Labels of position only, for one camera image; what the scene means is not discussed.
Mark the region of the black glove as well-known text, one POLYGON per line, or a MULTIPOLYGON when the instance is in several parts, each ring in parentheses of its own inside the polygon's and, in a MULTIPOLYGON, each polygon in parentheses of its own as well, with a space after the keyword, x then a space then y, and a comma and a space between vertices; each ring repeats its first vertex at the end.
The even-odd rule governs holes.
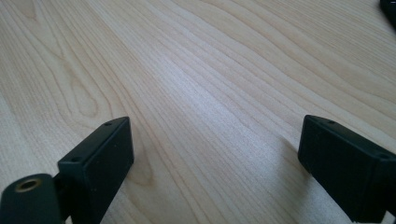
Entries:
POLYGON ((396 0, 379 0, 380 9, 396 31, 396 0))

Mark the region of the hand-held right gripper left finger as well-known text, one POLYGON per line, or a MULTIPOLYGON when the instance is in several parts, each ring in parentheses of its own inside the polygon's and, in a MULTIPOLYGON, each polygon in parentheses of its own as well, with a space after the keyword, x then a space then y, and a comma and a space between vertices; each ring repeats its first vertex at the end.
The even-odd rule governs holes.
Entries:
POLYGON ((102 124, 58 161, 74 224, 99 224, 134 163, 130 119, 102 124))

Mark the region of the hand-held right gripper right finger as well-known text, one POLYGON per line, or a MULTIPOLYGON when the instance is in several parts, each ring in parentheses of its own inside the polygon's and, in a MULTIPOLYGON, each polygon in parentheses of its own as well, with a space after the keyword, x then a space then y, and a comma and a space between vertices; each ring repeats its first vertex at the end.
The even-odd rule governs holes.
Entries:
POLYGON ((396 154, 330 119, 304 117, 298 160, 354 222, 396 221, 396 154))

